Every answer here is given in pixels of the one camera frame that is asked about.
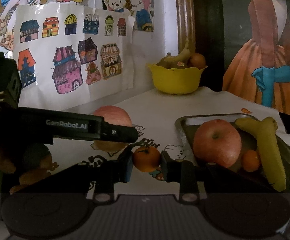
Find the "tray rim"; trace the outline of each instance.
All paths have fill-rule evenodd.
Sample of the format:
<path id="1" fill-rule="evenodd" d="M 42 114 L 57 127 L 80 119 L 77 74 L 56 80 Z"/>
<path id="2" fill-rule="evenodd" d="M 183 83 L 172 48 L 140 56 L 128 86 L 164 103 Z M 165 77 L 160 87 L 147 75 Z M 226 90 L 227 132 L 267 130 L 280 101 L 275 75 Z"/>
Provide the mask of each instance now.
<path id="1" fill-rule="evenodd" d="M 178 118 L 176 121 L 175 121 L 175 127 L 176 127 L 176 131 L 177 131 L 177 135 L 181 141 L 181 143 L 183 144 L 183 147 L 184 147 L 184 151 L 190 151 L 190 153 L 193 155 L 193 152 L 192 152 L 192 148 L 190 147 L 190 144 L 187 140 L 187 137 L 184 133 L 184 130 L 182 128 L 182 125 L 181 125 L 181 122 L 183 120 L 186 120 L 186 119 L 189 119 L 189 118 L 200 118 L 200 117 L 212 117 L 212 116 L 234 116 L 234 115 L 244 115 L 246 117 L 250 117 L 250 118 L 253 118 L 255 120 L 258 120 L 256 117 L 254 117 L 253 115 L 250 115 L 250 114 L 245 114 L 245 113 L 235 113 L 235 114 L 205 114 L 205 115 L 187 115 L 187 116 L 183 116 L 183 117 L 180 117 Z M 285 148 L 287 148 L 288 151 L 290 151 L 290 146 L 288 144 L 286 144 L 278 135 L 276 135 L 276 138 L 277 138 L 277 141 L 279 141 Z M 283 158 L 285 159 L 286 162 L 289 163 L 290 165 L 290 155 L 289 156 L 285 156 L 283 155 Z"/>

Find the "wall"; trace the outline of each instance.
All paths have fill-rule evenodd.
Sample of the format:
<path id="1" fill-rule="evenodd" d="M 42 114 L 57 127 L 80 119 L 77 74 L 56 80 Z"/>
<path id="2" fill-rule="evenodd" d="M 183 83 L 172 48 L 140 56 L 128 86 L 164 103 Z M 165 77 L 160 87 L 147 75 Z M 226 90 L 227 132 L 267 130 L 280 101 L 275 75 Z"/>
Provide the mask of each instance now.
<path id="1" fill-rule="evenodd" d="M 114 105 L 153 89 L 151 73 L 146 63 L 156 63 L 168 52 L 178 54 L 176 0 L 154 0 L 154 32 L 133 32 L 134 88 L 68 109 L 69 112 L 91 114 L 103 105 Z"/>

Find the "fruit tray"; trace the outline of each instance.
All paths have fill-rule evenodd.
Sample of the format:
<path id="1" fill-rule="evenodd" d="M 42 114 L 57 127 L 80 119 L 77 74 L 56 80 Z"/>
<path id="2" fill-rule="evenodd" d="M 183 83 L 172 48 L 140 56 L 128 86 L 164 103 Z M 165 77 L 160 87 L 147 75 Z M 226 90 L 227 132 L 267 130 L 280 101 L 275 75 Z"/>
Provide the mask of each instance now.
<path id="1" fill-rule="evenodd" d="M 177 133 L 183 143 L 184 153 L 186 156 L 193 155 L 192 152 L 192 142 L 198 127 L 204 122 L 214 120 L 214 119 L 223 119 L 230 122 L 239 132 L 242 140 L 242 149 L 241 152 L 245 152 L 246 150 L 256 150 L 257 149 L 257 141 L 256 139 L 250 135 L 249 133 L 240 130 L 235 125 L 235 120 L 243 117 L 251 117 L 257 120 L 255 117 L 248 114 L 220 114 L 220 115 L 198 115 L 198 116 L 185 116 L 179 118 L 175 125 L 177 129 Z M 286 173 L 286 190 L 285 193 L 290 193 L 290 147 L 277 136 L 277 143 L 279 146 L 280 154 L 283 160 L 283 166 L 285 168 Z M 236 163 L 231 166 L 229 169 L 245 176 L 249 179 L 262 183 L 266 186 L 270 186 L 266 177 L 263 174 L 262 168 L 255 172 L 246 172 L 242 169 L 241 164 L 241 154 Z"/>

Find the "fruit bowl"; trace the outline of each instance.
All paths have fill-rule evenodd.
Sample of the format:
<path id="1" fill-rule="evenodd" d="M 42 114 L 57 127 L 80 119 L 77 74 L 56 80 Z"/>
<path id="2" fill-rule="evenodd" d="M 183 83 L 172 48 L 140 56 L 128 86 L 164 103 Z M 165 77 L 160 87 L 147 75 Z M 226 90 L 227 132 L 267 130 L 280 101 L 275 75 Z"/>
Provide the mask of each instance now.
<path id="1" fill-rule="evenodd" d="M 166 69 L 155 64 L 148 64 L 152 72 L 152 80 L 158 90 L 176 95 L 184 95 L 195 92 L 200 83 L 200 77 L 206 69 L 195 67 L 177 69 Z"/>

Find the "yellow and red house drawing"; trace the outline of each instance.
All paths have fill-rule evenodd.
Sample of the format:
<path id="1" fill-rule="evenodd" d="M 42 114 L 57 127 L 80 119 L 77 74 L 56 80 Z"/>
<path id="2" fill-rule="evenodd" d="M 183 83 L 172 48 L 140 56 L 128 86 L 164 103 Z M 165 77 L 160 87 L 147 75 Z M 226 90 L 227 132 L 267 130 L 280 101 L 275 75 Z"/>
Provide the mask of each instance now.
<path id="1" fill-rule="evenodd" d="M 46 18 L 45 22 L 43 23 L 42 37 L 46 38 L 56 35 L 58 35 L 58 18 L 57 17 Z"/>

